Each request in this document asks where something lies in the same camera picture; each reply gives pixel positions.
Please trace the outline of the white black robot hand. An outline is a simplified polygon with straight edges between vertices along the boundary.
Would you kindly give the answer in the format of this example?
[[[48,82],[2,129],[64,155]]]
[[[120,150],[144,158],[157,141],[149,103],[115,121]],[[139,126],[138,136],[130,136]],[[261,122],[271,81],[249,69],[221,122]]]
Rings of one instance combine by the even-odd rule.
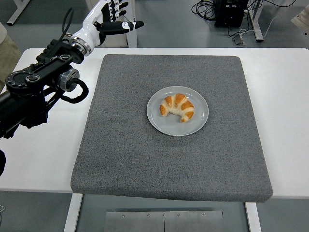
[[[84,19],[82,28],[70,37],[70,44],[88,56],[107,35],[127,34],[143,27],[142,21],[118,21],[126,14],[123,8],[127,6],[128,2],[121,0],[100,0]]]

